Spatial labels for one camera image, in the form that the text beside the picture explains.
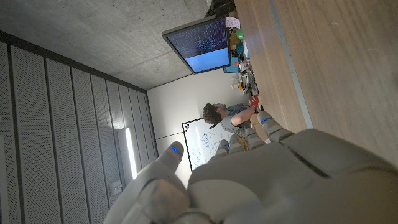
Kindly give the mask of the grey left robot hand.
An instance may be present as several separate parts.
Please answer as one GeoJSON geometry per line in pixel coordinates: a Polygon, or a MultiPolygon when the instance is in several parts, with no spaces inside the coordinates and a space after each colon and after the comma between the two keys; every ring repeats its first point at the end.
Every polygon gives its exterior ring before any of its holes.
{"type": "Polygon", "coordinates": [[[129,183],[106,223],[396,223],[397,168],[331,134],[293,133],[267,112],[270,141],[246,130],[247,147],[222,140],[188,185],[173,142],[129,183]]]}

